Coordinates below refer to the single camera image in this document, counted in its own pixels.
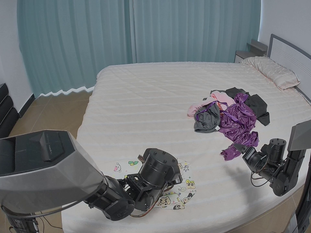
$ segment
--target headboard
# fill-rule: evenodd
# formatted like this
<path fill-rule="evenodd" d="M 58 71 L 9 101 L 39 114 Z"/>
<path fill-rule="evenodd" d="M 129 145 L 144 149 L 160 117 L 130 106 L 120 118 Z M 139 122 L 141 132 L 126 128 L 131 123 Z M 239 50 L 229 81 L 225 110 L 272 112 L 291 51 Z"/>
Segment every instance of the headboard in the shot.
<path fill-rule="evenodd" d="M 301 83 L 295 88 L 311 101 L 311 55 L 271 34 L 267 56 L 281 66 L 291 69 L 299 77 Z"/>

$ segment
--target white cartoon garment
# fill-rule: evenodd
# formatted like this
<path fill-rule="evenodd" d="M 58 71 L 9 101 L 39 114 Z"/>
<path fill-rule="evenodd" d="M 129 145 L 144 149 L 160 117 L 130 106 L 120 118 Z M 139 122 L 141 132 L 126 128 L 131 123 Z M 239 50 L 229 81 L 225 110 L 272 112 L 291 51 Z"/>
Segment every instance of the white cartoon garment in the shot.
<path fill-rule="evenodd" d="M 155 207 L 170 210 L 184 209 L 185 204 L 196 193 L 190 163 L 182 159 L 177 159 L 177 161 L 183 181 L 175 185 L 171 190 L 165 192 L 163 196 L 159 198 Z M 115 165 L 114 175 L 112 177 L 115 179 L 124 179 L 127 174 L 138 173 L 141 167 L 142 163 L 140 161 L 119 161 Z"/>

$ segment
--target white bed sheet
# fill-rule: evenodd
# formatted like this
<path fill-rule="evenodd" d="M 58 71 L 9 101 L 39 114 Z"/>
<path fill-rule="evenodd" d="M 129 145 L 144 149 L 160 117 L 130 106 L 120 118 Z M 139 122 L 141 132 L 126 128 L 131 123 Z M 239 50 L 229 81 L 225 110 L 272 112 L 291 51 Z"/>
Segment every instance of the white bed sheet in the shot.
<path fill-rule="evenodd" d="M 197 193 L 183 210 L 154 208 L 143 218 L 129 216 L 117 222 L 80 203 L 62 212 L 64 232 L 226 232 L 289 197 L 305 181 L 310 151 L 296 187 L 277 197 L 269 184 L 251 185 L 241 156 L 224 161 L 219 153 L 232 142 L 222 133 L 193 130 L 189 106 L 211 90 L 234 86 L 258 94 L 268 104 L 271 123 L 263 126 L 257 121 L 254 129 L 259 133 L 258 150 L 270 138 L 288 141 L 293 125 L 311 119 L 311 106 L 294 88 L 280 91 L 243 64 L 142 63 L 99 72 L 77 137 L 98 167 L 112 176 L 116 161 L 159 148 L 192 164 Z"/>

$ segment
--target curtain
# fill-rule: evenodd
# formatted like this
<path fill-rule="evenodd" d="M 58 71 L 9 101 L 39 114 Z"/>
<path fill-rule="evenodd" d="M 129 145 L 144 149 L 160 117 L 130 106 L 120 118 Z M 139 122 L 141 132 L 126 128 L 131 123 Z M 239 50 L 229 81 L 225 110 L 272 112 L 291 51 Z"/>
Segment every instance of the curtain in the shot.
<path fill-rule="evenodd" d="M 18 0 L 21 53 L 34 95 L 94 86 L 132 63 L 129 0 Z"/>
<path fill-rule="evenodd" d="M 20 49 L 41 93 L 92 87 L 109 66 L 233 62 L 258 39 L 260 0 L 18 0 Z"/>
<path fill-rule="evenodd" d="M 137 62 L 234 62 L 260 11 L 261 0 L 134 0 Z"/>

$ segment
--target gray headboard frame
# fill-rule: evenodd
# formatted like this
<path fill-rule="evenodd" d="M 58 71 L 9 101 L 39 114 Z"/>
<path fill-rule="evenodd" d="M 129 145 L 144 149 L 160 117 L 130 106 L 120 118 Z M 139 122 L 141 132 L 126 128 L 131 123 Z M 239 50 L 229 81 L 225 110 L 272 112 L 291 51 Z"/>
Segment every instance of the gray headboard frame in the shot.
<path fill-rule="evenodd" d="M 270 45 L 269 45 L 269 50 L 268 50 L 268 54 L 267 56 L 270 58 L 271 56 L 271 50 L 272 50 L 272 44 L 273 44 L 273 39 L 277 39 L 283 43 L 285 43 L 286 45 L 292 47 L 293 49 L 297 50 L 298 52 L 302 53 L 304 56 L 306 56 L 307 58 L 309 58 L 311 60 L 311 55 L 308 54 L 307 52 L 305 52 L 304 50 L 302 50 L 301 48 L 295 46 L 294 44 L 290 43 L 289 41 L 286 41 L 284 39 L 282 39 L 281 37 L 278 37 L 274 34 L 271 34 L 270 37 Z M 311 99 L 303 92 L 301 91 L 297 86 L 295 86 L 295 88 L 302 94 L 305 96 L 306 99 L 308 99 L 311 102 Z"/>

